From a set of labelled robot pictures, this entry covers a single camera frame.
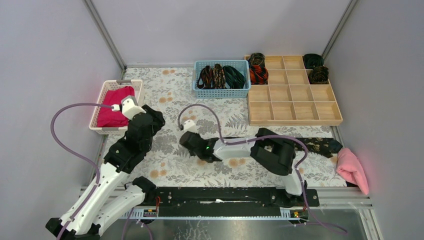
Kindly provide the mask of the dark floral necktie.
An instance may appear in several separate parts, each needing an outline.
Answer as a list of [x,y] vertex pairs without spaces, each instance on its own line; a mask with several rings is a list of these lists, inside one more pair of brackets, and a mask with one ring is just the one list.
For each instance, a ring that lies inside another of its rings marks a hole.
[[222,160],[232,157],[251,157],[259,161],[284,162],[295,158],[301,151],[330,158],[342,149],[333,138],[291,137],[287,135],[262,135],[238,138],[221,138],[214,145],[214,155]]

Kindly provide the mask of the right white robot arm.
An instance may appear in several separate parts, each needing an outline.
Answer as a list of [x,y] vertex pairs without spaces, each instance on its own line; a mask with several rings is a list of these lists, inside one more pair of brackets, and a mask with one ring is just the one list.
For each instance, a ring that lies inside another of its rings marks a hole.
[[186,131],[179,144],[191,156],[208,162],[222,162],[233,158],[252,158],[269,172],[282,176],[287,201],[293,206],[301,205],[306,199],[302,177],[294,162],[296,145],[304,150],[304,160],[308,148],[297,138],[279,135],[267,128],[259,128],[254,136],[203,139],[199,133]]

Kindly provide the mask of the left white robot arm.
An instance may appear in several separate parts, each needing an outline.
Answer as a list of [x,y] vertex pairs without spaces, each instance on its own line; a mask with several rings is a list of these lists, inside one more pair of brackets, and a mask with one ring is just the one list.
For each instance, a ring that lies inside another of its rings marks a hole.
[[166,124],[163,113],[143,106],[112,105],[129,120],[123,137],[112,144],[95,178],[77,202],[61,217],[48,220],[45,227],[58,240],[98,240],[123,214],[137,204],[148,206],[155,200],[155,185],[145,177],[135,182],[118,198],[107,202],[115,188],[146,157],[153,137]]

